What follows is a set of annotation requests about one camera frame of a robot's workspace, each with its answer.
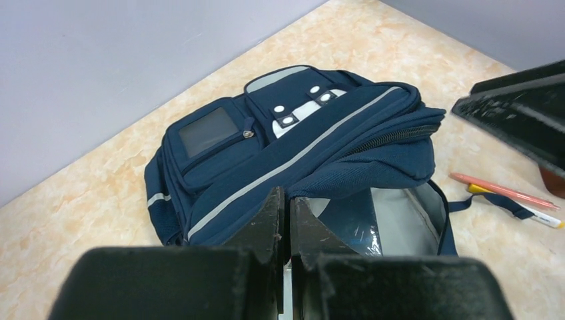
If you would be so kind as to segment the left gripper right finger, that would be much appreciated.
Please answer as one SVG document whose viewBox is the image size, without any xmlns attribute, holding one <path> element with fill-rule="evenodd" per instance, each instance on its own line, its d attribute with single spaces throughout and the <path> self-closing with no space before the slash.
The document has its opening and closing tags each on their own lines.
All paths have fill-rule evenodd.
<svg viewBox="0 0 565 320">
<path fill-rule="evenodd" d="M 295 319 L 511 319 L 490 270 L 475 259 L 364 257 L 293 199 Z"/>
</svg>

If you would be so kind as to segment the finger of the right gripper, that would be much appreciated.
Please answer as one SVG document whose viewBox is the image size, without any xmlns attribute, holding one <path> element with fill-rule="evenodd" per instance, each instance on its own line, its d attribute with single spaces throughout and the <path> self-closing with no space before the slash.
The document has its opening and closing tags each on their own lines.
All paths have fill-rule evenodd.
<svg viewBox="0 0 565 320">
<path fill-rule="evenodd" d="M 564 61 L 476 83 L 451 111 L 564 177 Z"/>
</svg>

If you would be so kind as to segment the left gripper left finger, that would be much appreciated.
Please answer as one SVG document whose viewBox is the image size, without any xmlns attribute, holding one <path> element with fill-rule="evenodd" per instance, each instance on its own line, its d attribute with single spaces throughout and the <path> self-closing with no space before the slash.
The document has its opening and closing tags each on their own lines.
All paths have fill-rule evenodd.
<svg viewBox="0 0 565 320">
<path fill-rule="evenodd" d="M 221 245 L 98 247 L 73 266 L 50 319 L 277 319 L 284 192 Z"/>
</svg>

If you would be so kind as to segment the navy blue student backpack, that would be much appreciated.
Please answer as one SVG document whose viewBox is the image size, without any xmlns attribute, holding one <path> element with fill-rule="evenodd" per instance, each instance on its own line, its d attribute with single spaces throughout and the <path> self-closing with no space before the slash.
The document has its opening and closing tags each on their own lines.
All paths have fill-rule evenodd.
<svg viewBox="0 0 565 320">
<path fill-rule="evenodd" d="M 454 203 L 431 179 L 444 116 L 406 83 L 307 65 L 268 73 L 166 130 L 145 169 L 151 222 L 166 246 L 221 245 L 280 187 L 284 264 L 296 198 L 323 225 L 330 200 L 372 203 L 377 257 L 458 257 Z"/>
</svg>

